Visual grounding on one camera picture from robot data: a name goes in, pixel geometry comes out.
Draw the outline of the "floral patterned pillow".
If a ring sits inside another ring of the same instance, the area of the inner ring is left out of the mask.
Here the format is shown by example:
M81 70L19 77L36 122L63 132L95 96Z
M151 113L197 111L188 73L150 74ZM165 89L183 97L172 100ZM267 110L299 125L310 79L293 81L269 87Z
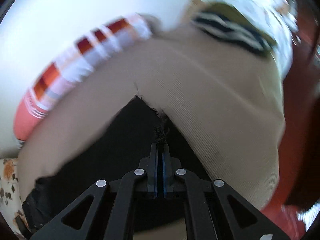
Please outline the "floral patterned pillow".
M1 214L9 228L19 239L25 239L20 232L15 218L20 217L27 224L22 209L18 184L18 161L14 158L1 159Z

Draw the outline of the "black pants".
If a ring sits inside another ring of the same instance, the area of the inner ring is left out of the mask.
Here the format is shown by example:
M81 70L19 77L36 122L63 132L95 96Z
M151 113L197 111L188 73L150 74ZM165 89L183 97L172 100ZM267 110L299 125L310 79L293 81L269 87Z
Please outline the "black pants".
M31 230L39 230L99 179L114 181L138 167L151 145L165 142L183 168L209 180L205 168L178 128L142 99L134 97L104 134L58 172L36 180L22 208Z

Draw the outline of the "beige textured bed sheet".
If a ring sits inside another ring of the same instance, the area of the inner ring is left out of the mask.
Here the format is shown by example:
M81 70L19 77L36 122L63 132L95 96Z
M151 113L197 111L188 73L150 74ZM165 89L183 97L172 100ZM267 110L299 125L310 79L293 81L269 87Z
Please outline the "beige textured bed sheet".
M41 177L55 175L105 132L134 97L165 114L184 136L209 181L221 179L256 209L279 180L284 130L282 81L272 59L181 27L114 55L53 108L18 157L23 202ZM184 207L162 195L134 199L132 239L188 239Z

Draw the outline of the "white striped clothes pile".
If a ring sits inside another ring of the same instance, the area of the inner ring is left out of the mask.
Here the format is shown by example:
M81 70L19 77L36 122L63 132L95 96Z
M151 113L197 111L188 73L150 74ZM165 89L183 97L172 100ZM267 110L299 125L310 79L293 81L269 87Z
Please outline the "white striped clothes pile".
M193 9L190 21L220 41L259 57L273 56L281 78L287 76L298 32L287 0L211 0Z

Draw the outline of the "dark red wooden furniture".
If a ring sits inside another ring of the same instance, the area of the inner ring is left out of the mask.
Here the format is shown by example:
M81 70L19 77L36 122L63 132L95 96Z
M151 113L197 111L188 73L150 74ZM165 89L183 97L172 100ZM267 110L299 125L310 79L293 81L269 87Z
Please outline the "dark red wooden furniture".
M290 239L319 239L319 215L310 227L297 218L319 200L319 0L287 1L298 31L293 33L293 61L284 79L280 181L264 211Z

